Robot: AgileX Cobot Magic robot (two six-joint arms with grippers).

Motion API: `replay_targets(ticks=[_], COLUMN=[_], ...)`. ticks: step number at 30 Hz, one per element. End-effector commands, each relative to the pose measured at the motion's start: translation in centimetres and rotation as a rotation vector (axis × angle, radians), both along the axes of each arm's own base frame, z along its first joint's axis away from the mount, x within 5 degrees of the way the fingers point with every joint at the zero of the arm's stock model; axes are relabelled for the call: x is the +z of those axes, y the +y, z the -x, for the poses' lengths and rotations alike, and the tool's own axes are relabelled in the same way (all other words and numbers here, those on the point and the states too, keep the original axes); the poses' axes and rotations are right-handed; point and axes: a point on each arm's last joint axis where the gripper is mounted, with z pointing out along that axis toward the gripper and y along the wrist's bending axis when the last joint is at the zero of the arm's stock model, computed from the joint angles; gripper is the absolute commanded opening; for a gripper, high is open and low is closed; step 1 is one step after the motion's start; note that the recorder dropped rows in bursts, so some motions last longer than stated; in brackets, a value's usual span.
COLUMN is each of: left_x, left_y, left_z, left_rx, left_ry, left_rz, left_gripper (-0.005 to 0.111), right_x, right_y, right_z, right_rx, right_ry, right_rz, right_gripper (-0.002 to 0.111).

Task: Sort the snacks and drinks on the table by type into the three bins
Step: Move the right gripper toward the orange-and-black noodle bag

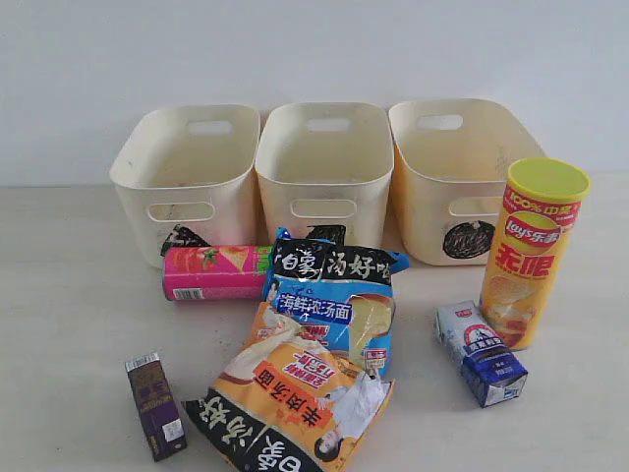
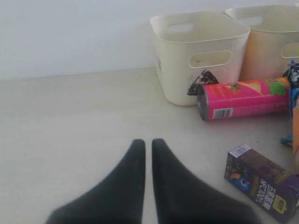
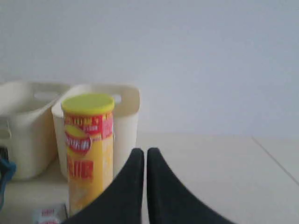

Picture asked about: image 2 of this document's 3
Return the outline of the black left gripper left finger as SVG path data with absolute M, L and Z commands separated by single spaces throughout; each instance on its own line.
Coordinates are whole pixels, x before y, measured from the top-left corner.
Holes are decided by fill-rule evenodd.
M 100 183 L 54 210 L 48 224 L 140 224 L 145 192 L 145 142 L 133 140 Z

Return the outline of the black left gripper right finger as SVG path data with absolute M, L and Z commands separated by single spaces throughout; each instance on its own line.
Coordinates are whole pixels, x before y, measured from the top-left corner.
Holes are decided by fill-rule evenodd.
M 259 224 L 254 210 L 197 178 L 163 139 L 152 141 L 152 178 L 160 224 Z

